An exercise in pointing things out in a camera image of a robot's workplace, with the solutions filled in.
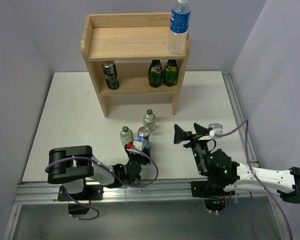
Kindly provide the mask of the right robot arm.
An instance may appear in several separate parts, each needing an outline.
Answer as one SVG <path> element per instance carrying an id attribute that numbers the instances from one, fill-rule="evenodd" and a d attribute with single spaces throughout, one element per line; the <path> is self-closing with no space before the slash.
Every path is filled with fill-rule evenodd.
<path id="1" fill-rule="evenodd" d="M 300 204 L 300 168 L 271 170 L 253 167 L 250 162 L 233 161 L 222 149 L 209 149 L 208 143 L 215 143 L 226 134 L 223 125 L 211 123 L 203 127 L 194 123 L 195 132 L 185 131 L 174 125 L 174 144 L 184 142 L 183 147 L 191 149 L 198 173 L 206 179 L 191 182 L 193 197 L 212 198 L 238 192 L 266 192 L 279 195 L 286 203 Z"/>

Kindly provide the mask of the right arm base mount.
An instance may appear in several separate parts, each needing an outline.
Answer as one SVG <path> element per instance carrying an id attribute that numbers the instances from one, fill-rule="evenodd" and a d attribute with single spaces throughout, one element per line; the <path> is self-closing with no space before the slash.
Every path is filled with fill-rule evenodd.
<path id="1" fill-rule="evenodd" d="M 191 181 L 190 186 L 192 197 L 203 199 L 205 211 L 210 215 L 218 216 L 224 212 L 231 198 L 235 196 L 235 191 L 226 192 L 223 189 L 208 188 L 206 180 Z"/>

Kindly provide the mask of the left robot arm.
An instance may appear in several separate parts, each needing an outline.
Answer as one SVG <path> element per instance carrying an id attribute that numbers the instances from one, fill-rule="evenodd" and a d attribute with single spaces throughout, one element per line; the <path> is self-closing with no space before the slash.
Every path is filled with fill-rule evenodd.
<path id="1" fill-rule="evenodd" d="M 136 148 L 131 142 L 126 144 L 124 150 L 128 162 L 110 166 L 97 160 L 89 145 L 54 148 L 49 151 L 48 166 L 45 168 L 47 181 L 49 184 L 63 185 L 76 200 L 85 198 L 88 193 L 86 178 L 109 189 L 123 185 L 134 187 L 135 181 L 141 179 L 142 165 L 151 163 L 151 147 L 145 147 L 141 152 Z"/>

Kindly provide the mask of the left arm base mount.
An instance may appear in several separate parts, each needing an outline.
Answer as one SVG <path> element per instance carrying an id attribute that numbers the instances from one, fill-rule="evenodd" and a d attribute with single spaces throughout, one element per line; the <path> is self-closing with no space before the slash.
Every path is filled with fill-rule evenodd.
<path id="1" fill-rule="evenodd" d="M 70 194 L 65 187 L 59 187 L 58 202 L 68 202 L 68 213 L 77 221 L 91 221 L 100 216 L 100 211 L 92 206 L 92 201 L 100 201 L 103 198 L 104 187 L 99 184 L 88 184 L 83 187 L 83 192 Z M 95 211 L 96 215 L 84 217 L 89 210 Z"/>

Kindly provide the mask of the blue label water bottle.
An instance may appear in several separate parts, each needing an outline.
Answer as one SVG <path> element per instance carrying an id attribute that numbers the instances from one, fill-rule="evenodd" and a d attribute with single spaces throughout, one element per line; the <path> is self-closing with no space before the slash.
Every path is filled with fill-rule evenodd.
<path id="1" fill-rule="evenodd" d="M 138 135 L 133 141 L 133 146 L 138 150 L 145 152 L 148 150 L 148 141 L 141 135 Z"/>
<path id="2" fill-rule="evenodd" d="M 167 50 L 173 55 L 181 54 L 185 49 L 191 8 L 188 0 L 178 0 L 170 14 Z"/>

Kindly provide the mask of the black soda can front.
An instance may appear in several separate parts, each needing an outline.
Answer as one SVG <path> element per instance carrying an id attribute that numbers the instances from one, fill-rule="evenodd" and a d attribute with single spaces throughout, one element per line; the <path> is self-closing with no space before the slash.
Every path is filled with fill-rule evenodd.
<path id="1" fill-rule="evenodd" d="M 101 62 L 103 74 L 107 87 L 111 90 L 119 88 L 119 80 L 117 75 L 116 64 L 114 61 L 102 61 Z"/>

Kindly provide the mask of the blue label water bottle front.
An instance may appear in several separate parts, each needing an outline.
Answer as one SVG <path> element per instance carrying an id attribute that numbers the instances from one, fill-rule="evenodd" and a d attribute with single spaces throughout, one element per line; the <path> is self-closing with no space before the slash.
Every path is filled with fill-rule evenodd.
<path id="1" fill-rule="evenodd" d="M 138 135 L 133 141 L 133 146 L 138 150 L 145 152 L 148 150 L 148 141 L 141 135 Z"/>

